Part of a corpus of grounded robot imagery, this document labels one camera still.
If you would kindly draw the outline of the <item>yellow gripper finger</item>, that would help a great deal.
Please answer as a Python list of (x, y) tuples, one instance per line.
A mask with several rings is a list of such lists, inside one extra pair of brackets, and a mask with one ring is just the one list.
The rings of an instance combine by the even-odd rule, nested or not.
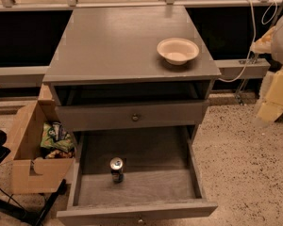
[(283, 67), (276, 73), (266, 73), (260, 87), (255, 112), (256, 125), (269, 125), (283, 114)]
[(274, 52), (275, 27), (270, 28), (260, 39), (251, 44), (251, 51), (256, 54), (272, 54)]

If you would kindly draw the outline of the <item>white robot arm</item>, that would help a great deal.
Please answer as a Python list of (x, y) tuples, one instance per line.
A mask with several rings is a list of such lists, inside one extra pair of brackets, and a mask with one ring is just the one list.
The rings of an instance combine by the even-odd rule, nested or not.
[(252, 43), (251, 51), (270, 54), (274, 61), (282, 64), (282, 68), (264, 78), (261, 85), (256, 123), (267, 125), (283, 114), (283, 15), (275, 26)]

